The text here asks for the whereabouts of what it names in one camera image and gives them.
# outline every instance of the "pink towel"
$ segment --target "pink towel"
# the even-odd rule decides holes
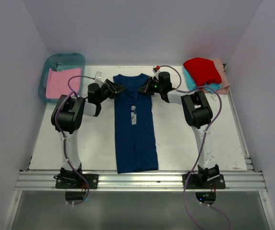
[[[223,66],[223,63],[222,61],[219,59],[219,58],[216,58],[216,59],[212,59],[212,61],[214,62],[214,65],[222,79],[222,83],[221,83],[221,88],[219,90],[217,90],[217,92],[219,94],[228,94],[229,93],[229,88],[230,88],[230,84],[229,84],[229,81],[227,79],[227,76],[226,76],[226,71],[225,71],[225,68]]]
[[[68,95],[71,90],[68,87],[68,80],[73,76],[81,75],[82,68],[63,70],[60,72],[49,70],[46,98],[58,99],[62,94]],[[81,78],[74,78],[70,81],[70,86],[78,92],[81,85]]]

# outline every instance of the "navy blue shirt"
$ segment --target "navy blue shirt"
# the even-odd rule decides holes
[[[149,76],[117,75],[127,89],[115,98],[115,147],[118,173],[157,170],[151,96],[137,92]]]

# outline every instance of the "black mounting plate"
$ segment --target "black mounting plate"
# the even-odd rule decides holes
[[[98,188],[98,181],[99,175],[98,174],[82,174],[82,176],[88,181],[89,189],[97,189]],[[82,186],[77,186],[75,184],[67,184],[58,182],[56,180],[55,188],[57,189],[75,189],[75,188],[82,188]]]
[[[187,176],[188,174],[182,175],[183,186],[185,186]],[[219,177],[207,181],[203,185],[201,185],[200,181],[198,180],[197,174],[192,173],[185,189],[212,189],[214,185],[216,185],[216,189],[226,188],[225,179],[222,174],[220,174]]]

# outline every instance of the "red cloth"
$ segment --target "red cloth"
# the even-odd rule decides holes
[[[222,79],[214,65],[214,62],[201,57],[196,57],[184,62],[183,66],[190,74],[197,86],[203,86],[206,83],[220,84]]]

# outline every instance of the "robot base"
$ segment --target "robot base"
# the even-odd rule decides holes
[[[185,185],[187,176],[188,176],[188,173],[182,175],[183,186]],[[200,182],[198,174],[191,174],[185,189],[212,189],[214,186],[216,187],[216,189],[226,188],[225,179],[222,174],[220,174],[219,177],[216,177],[204,183]]]
[[[99,175],[98,174],[81,174],[89,183],[89,189],[97,189]],[[82,188],[83,181],[81,178],[77,178],[77,180],[69,179],[63,177],[61,174],[54,176],[56,179],[55,188],[57,189],[77,189]]]

